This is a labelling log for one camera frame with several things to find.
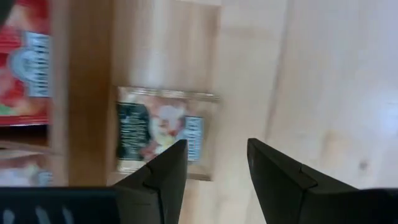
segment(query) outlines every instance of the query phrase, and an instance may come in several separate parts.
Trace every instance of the wooden surface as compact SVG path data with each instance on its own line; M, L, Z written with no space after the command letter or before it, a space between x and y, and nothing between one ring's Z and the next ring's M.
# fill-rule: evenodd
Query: wooden surface
M290 1L266 142L359 188L397 187L396 1ZM265 223L252 193L248 224Z
M265 222L247 138L356 187L398 185L394 0L57 2L50 145L70 184L105 184L111 85L134 85L222 98L214 181L187 181L180 223Z
M68 184L68 25L70 1L53 0L51 4L52 75L50 86L52 106L49 126L49 144L61 156L53 161L55 183Z
M112 0L69 0L67 126L70 185L105 185Z
M286 1L260 0L116 4L114 85L209 91L222 99L211 130L214 181L187 181L180 223L246 221L252 190L246 141L265 136L285 8ZM108 138L114 156L115 137Z
M396 187L396 7L119 1L115 85L222 98L214 182L187 182L180 222L265 222L246 161L253 137L355 187Z

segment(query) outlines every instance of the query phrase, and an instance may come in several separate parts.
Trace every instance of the cartoon illustration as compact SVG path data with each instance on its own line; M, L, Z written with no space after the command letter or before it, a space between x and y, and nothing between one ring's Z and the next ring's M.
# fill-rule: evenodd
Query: cartoon illustration
M181 119L184 119L184 116L184 108L166 105L159 108L158 116L152 117L150 121L150 133L158 143L155 154L164 152L183 137Z
M38 174L39 167L28 164L24 168L0 169L1 187L31 187L35 185L34 177Z

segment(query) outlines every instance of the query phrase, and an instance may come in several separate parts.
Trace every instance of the wooden shelf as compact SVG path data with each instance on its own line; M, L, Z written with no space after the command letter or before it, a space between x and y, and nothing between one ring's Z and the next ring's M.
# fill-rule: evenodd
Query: wooden shelf
M0 127L0 149L49 152L47 126Z

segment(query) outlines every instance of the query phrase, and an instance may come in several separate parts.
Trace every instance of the package label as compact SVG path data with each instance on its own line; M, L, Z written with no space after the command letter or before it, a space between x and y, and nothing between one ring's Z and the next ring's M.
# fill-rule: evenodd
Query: package label
M141 149L149 145L149 114L144 105L118 104L119 146L118 157L127 160L143 160Z
M203 118L186 116L184 135L188 141L188 160L198 161L202 149Z
M15 0L0 27L0 126L47 124L49 0Z

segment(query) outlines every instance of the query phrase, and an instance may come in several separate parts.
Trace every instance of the white label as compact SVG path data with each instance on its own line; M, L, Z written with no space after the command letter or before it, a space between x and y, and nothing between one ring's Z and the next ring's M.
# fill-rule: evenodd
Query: white label
M49 35L25 32L24 46L9 59L9 65L27 86L30 97L49 97L49 41Z
M188 141L188 160L199 161L202 147L203 118L185 117L184 135Z
M46 170L41 170L37 174L37 185L39 187L47 187L52 183L52 173Z

